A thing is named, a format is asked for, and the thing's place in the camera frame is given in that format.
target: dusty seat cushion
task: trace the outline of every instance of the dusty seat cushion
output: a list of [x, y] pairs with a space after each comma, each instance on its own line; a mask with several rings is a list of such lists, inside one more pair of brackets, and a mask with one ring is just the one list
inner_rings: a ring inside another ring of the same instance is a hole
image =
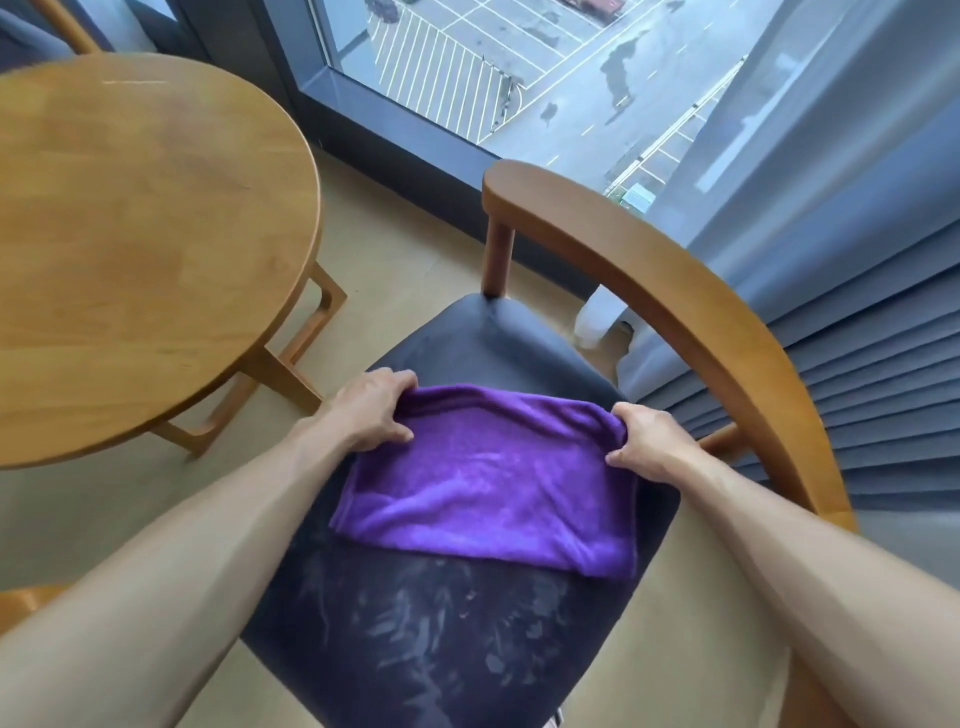
[[[622, 399], [525, 306], [480, 295], [381, 366], [413, 369], [424, 386], [470, 383], [608, 411]], [[680, 502], [668, 486], [638, 483], [636, 575], [611, 581], [344, 539], [329, 521], [351, 464], [321, 491], [243, 635], [326, 728], [541, 728], [619, 619]]]

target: purple towel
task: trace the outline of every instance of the purple towel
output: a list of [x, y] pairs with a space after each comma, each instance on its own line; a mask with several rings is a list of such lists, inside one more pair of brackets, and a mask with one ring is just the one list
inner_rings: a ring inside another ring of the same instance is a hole
[[629, 579], [636, 476], [607, 466], [626, 429], [595, 404], [465, 384], [406, 393], [414, 431], [357, 456], [330, 520], [372, 546]]

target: table top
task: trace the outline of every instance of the table top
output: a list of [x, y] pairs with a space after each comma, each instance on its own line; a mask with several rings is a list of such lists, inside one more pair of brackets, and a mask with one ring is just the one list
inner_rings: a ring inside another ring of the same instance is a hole
[[0, 76], [0, 467], [213, 391], [296, 302], [320, 217], [300, 130], [226, 71], [104, 53]]

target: wooden armrest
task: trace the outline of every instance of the wooden armrest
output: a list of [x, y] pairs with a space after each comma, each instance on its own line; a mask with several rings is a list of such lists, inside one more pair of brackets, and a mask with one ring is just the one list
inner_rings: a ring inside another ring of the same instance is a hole
[[[785, 497], [855, 530], [820, 416], [773, 334], [707, 266], [623, 207], [548, 170], [496, 162], [484, 175], [491, 218], [484, 293], [502, 295], [512, 231], [606, 285], [724, 405]], [[731, 447], [732, 433], [718, 438]]]

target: car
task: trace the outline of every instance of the car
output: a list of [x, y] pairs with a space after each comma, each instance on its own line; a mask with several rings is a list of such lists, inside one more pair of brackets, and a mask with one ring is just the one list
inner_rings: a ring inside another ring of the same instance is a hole
[[599, 15], [604, 20], [613, 20], [613, 17], [626, 5], [626, 0], [564, 0], [564, 2], [577, 10]]
[[394, 0], [366, 0], [367, 8], [385, 23], [400, 22], [400, 11]]

